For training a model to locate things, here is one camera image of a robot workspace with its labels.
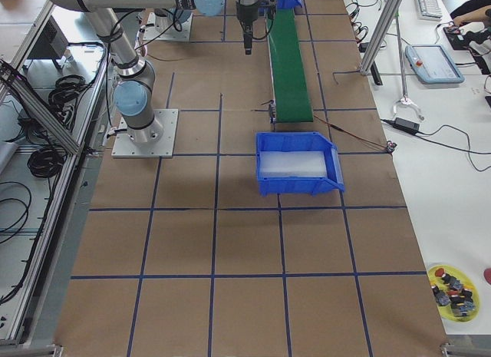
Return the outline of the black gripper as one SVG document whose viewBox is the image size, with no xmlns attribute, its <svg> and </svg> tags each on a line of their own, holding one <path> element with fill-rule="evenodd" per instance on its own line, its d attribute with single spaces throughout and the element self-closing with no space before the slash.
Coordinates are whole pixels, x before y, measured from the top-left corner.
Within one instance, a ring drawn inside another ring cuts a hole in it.
<svg viewBox="0 0 491 357">
<path fill-rule="evenodd" d="M 259 17 L 262 0 L 236 0 L 236 17 L 242 24 L 242 36 L 245 54 L 252 53 L 253 22 Z"/>
</svg>

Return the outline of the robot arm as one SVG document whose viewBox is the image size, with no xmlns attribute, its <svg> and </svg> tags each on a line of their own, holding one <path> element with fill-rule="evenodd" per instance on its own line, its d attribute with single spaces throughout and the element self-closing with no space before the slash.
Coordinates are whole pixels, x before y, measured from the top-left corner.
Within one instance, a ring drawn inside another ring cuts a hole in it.
<svg viewBox="0 0 491 357">
<path fill-rule="evenodd" d="M 127 124 L 129 138 L 148 144 L 162 137 L 164 127 L 151 106 L 155 72 L 137 53 L 114 13 L 115 8 L 197 10 L 218 15 L 226 0 L 50 0 L 59 7 L 84 12 L 98 38 L 107 44 L 121 82 L 114 91 L 114 103 Z"/>
</svg>

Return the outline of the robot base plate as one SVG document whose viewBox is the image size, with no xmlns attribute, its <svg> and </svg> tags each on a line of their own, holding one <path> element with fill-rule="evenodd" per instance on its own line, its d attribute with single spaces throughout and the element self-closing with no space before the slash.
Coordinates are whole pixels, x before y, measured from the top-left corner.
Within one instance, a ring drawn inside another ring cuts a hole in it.
<svg viewBox="0 0 491 357">
<path fill-rule="evenodd" d="M 154 109 L 153 123 L 142 130 L 131 129 L 124 117 L 120 120 L 112 157 L 115 158 L 172 158 L 176 140 L 179 111 Z"/>
</svg>

